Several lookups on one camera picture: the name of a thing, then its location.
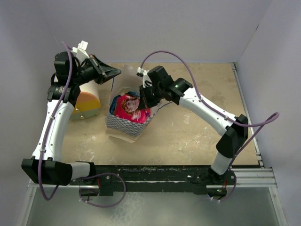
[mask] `black mounting bar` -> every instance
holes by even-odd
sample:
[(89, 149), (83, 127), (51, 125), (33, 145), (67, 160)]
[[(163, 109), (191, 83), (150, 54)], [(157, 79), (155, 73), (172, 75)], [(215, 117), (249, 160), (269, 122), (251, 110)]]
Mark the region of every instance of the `black mounting bar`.
[[(95, 165), (95, 174), (115, 173), (126, 183), (127, 192), (188, 192), (194, 194), (208, 194), (206, 186), (216, 185), (216, 192), (222, 188), (225, 180), (228, 185), (233, 185), (234, 180), (231, 171), (227, 171), (224, 178), (215, 180), (208, 173), (209, 166), (111, 166)], [(100, 178), (99, 195), (113, 195), (114, 192), (122, 192), (123, 185), (115, 176), (102, 176)], [(96, 178), (91, 180), (77, 179), (70, 185), (94, 185)]]

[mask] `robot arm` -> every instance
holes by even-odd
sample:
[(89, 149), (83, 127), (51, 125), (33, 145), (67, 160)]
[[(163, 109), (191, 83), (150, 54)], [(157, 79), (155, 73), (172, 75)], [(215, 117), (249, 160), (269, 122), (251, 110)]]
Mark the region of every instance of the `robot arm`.
[[(52, 118), (51, 114), (54, 112), (55, 106), (66, 88), (65, 84), (69, 73), (67, 52), (62, 52), (55, 56), (56, 74), (52, 76), (51, 86), (48, 89), (48, 109), (42, 134), (31, 159), (23, 159), (22, 162), (22, 169), (35, 183), (38, 182), (38, 163), (41, 151), (44, 151), (43, 159), (41, 159), (43, 184), (68, 185), (73, 179), (93, 174), (93, 169), (91, 168), (94, 165), (93, 163), (75, 162), (66, 164), (60, 162), (62, 159), (63, 138), (68, 120), (80, 93), (79, 86), (92, 80), (98, 84), (103, 84), (119, 75), (121, 70), (104, 64), (92, 54), (88, 55), (86, 48), (87, 42), (84, 41), (77, 48), (72, 48), (71, 59), (73, 67), (71, 81), (63, 101)], [(50, 118), (53, 120), (53, 123), (48, 131), (46, 146), (43, 148), (42, 141), (47, 132), (46, 128)]]
[(138, 68), (137, 71), (138, 75), (143, 76), (143, 85), (140, 87), (139, 109), (156, 106), (161, 99), (166, 99), (191, 110), (217, 131), (221, 136), (221, 140), (216, 145), (218, 154), (210, 168), (210, 172), (216, 177), (222, 176), (229, 168), (235, 153), (247, 140), (248, 129), (239, 127), (222, 118), (209, 109), (202, 100), (234, 121), (247, 124), (248, 119), (244, 115), (237, 117), (226, 112), (204, 96), (200, 100), (196, 90), (189, 82), (182, 78), (173, 81), (162, 66), (157, 66), (150, 71)]

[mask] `patterned bag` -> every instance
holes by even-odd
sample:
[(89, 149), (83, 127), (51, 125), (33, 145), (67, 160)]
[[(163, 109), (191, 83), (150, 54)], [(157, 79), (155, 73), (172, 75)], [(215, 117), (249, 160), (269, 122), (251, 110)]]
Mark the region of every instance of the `patterned bag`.
[[(136, 75), (137, 71), (133, 67), (124, 65), (121, 70), (122, 73), (115, 77), (113, 81), (109, 99), (109, 109), (114, 97), (124, 95), (127, 92), (139, 94), (139, 86), (142, 85), (142, 78)], [(108, 111), (106, 117), (106, 133), (109, 136), (123, 139), (130, 143), (135, 142), (157, 113), (159, 107), (160, 104), (150, 109), (150, 117), (143, 124), (119, 118)]]

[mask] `white enclosure wall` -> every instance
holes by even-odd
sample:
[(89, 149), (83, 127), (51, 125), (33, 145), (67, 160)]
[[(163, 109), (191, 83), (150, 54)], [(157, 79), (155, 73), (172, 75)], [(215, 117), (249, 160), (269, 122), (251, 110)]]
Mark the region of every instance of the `white enclosure wall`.
[(34, 0), (0, 3), (0, 225), (15, 226), (29, 182), (30, 158), (47, 109), (59, 48)]
[[(106, 62), (155, 50), (188, 62), (236, 62), (271, 0), (37, 0), (57, 40), (89, 42)], [(174, 62), (159, 54), (150, 60)]]
[(238, 76), (253, 122), (280, 117), (257, 136), (272, 166), (291, 226), (301, 222), (301, 1), (273, 0), (238, 62)]

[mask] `tabletop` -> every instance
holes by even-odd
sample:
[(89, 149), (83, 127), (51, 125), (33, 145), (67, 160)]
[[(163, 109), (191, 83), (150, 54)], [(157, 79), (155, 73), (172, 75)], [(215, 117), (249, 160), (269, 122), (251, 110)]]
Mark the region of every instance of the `tabletop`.
[[(140, 63), (126, 63), (134, 68)], [(122, 68), (123, 63), (109, 64)], [(187, 69), (180, 63), (145, 63), (149, 70), (165, 67), (174, 80), (182, 77), (190, 83)], [(202, 95), (235, 115), (245, 114), (231, 64), (188, 64)], [(217, 132), (193, 112), (176, 104), (160, 109), (134, 143), (106, 134), (105, 118), (111, 81), (99, 86), (101, 110), (88, 119), (69, 121), (63, 141), (63, 162), (92, 161), (109, 165), (211, 165), (220, 140)], [(251, 142), (237, 157), (236, 165), (257, 165)]]

